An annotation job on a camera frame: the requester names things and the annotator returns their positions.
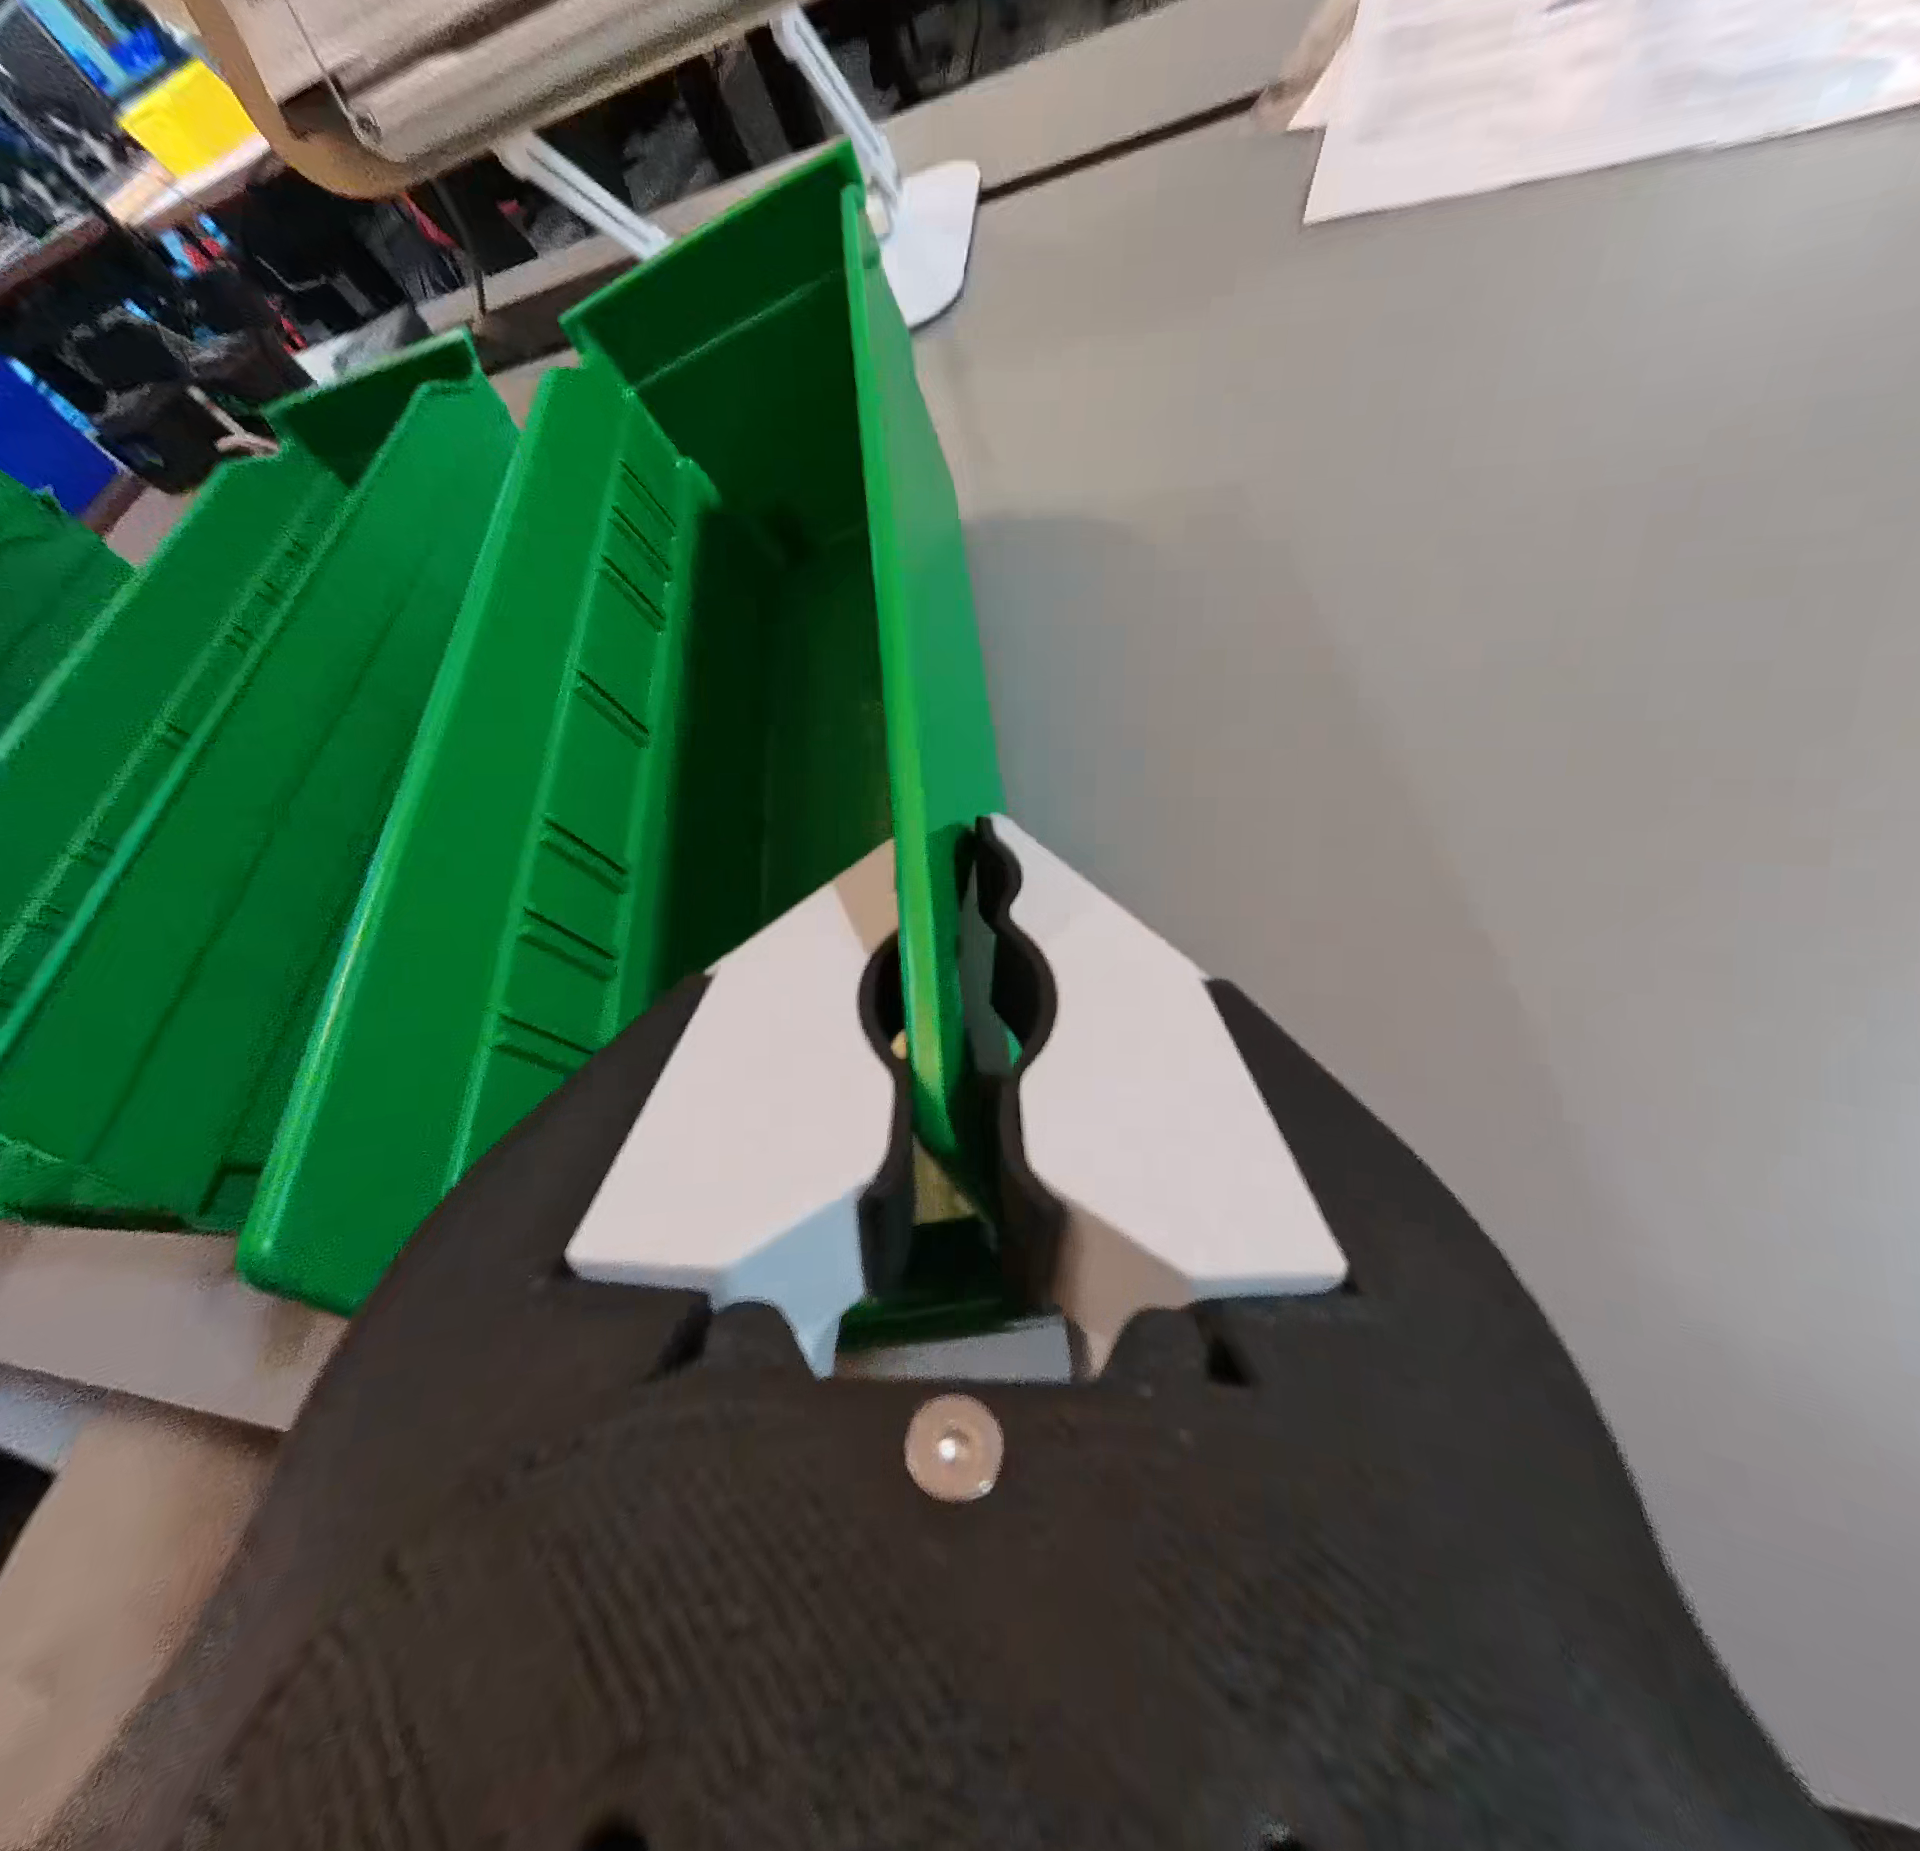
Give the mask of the printed instruction sheet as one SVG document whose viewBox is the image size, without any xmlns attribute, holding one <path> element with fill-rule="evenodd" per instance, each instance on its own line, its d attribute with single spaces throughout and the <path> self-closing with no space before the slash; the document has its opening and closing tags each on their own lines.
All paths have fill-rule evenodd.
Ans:
<svg viewBox="0 0 1920 1851">
<path fill-rule="evenodd" d="M 390 160 L 569 97 L 764 0 L 221 0 L 265 94 Z"/>
</svg>

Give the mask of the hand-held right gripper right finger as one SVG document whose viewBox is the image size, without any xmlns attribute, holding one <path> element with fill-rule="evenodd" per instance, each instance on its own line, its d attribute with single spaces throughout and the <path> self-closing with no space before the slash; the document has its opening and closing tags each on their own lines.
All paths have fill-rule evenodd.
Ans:
<svg viewBox="0 0 1920 1851">
<path fill-rule="evenodd" d="M 1135 1317 L 1349 1285 L 1212 978 L 1006 813 L 972 830 L 962 955 L 1006 1283 L 1073 1379 Z"/>
</svg>

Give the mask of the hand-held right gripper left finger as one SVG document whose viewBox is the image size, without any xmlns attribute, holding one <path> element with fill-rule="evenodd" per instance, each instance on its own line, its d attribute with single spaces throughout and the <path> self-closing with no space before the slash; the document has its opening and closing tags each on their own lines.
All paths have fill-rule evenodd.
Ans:
<svg viewBox="0 0 1920 1851">
<path fill-rule="evenodd" d="M 576 1279 L 772 1307 L 830 1377 L 869 1289 L 857 1205 L 892 1145 L 891 1052 L 857 992 L 894 929 L 894 844 L 877 844 L 708 967 L 567 1240 Z"/>
</svg>

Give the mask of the person's beige trousers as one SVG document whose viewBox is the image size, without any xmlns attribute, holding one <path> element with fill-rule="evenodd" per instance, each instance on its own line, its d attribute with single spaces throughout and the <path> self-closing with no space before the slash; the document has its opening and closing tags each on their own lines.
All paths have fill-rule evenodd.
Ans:
<svg viewBox="0 0 1920 1851">
<path fill-rule="evenodd" d="M 3 1575 L 3 1842 L 34 1846 L 174 1657 L 283 1432 L 125 1401 L 70 1435 Z"/>
</svg>

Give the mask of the instruction sheet on stand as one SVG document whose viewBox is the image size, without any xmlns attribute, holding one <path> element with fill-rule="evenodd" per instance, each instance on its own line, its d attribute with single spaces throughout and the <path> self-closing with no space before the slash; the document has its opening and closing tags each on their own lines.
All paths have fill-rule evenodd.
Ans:
<svg viewBox="0 0 1920 1851">
<path fill-rule="evenodd" d="M 609 100 L 657 80 L 697 55 L 716 51 L 727 39 L 770 39 L 778 55 L 799 73 L 829 125 L 847 136 L 857 166 L 856 193 L 867 203 L 867 220 L 877 236 L 884 275 L 894 294 L 908 329 L 922 329 L 941 318 L 962 289 L 972 255 L 972 234 L 980 197 L 978 166 L 951 158 L 920 174 L 905 174 L 869 112 L 862 107 L 827 41 L 810 20 L 815 0 L 764 0 L 760 7 L 735 14 L 704 39 L 682 39 L 654 55 L 628 57 L 625 66 L 607 73 L 590 86 L 498 129 L 469 140 L 454 140 L 423 158 L 380 158 L 359 145 L 344 127 L 317 118 L 288 118 L 265 94 L 232 15 L 221 0 L 141 0 L 166 14 L 200 41 L 218 78 L 250 112 L 276 157 L 310 182 L 351 201 L 393 198 L 407 185 L 478 157 L 490 157 L 525 182 L 540 188 L 594 231 L 614 240 L 640 259 L 667 250 L 670 239 L 645 220 L 624 198 L 594 174 L 569 160 L 556 143 L 540 136 L 589 104 Z"/>
</svg>

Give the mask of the green plastic storage bin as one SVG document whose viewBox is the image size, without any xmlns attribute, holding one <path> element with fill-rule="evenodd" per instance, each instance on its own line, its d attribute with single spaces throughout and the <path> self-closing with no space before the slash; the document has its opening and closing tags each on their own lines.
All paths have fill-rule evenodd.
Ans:
<svg viewBox="0 0 1920 1851">
<path fill-rule="evenodd" d="M 266 419 L 4 721 L 7 1221 L 245 1222 L 519 446 L 469 330 Z"/>
<path fill-rule="evenodd" d="M 3 476 L 3 727 L 135 568 L 42 491 Z"/>
<path fill-rule="evenodd" d="M 515 1122 L 897 846 L 920 1142 L 972 1143 L 1004 808 L 952 473 L 849 143 L 563 318 L 236 1246 L 349 1316 Z"/>
</svg>

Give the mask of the yellow plastic bin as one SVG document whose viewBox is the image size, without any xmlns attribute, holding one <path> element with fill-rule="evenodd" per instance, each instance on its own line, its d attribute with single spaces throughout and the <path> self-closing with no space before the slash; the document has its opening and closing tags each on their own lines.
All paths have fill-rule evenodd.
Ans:
<svg viewBox="0 0 1920 1851">
<path fill-rule="evenodd" d="M 234 155 L 253 158 L 266 150 L 242 101 L 198 57 L 125 101 L 117 124 L 174 182 L 206 174 Z"/>
</svg>

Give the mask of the white paper with blue print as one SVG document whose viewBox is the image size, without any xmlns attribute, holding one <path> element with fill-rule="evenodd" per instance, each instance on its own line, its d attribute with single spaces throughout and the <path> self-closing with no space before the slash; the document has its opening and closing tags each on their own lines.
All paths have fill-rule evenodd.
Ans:
<svg viewBox="0 0 1920 1851">
<path fill-rule="evenodd" d="M 1306 224 L 1832 129 L 1918 100 L 1918 0 L 1358 0 Z"/>
</svg>

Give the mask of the grey desk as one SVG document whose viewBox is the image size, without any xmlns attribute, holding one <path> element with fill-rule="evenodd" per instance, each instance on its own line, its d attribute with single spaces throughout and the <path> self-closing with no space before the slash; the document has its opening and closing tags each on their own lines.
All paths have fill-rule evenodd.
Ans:
<svg viewBox="0 0 1920 1851">
<path fill-rule="evenodd" d="M 984 148 L 920 375 L 1011 811 L 1233 982 L 1358 1281 L 995 1383 L 569 1287 L 617 1047 L 320 1363 L 34 1846 L 1915 1826 L 1915 117 L 1308 230 L 1186 0 Z"/>
</svg>

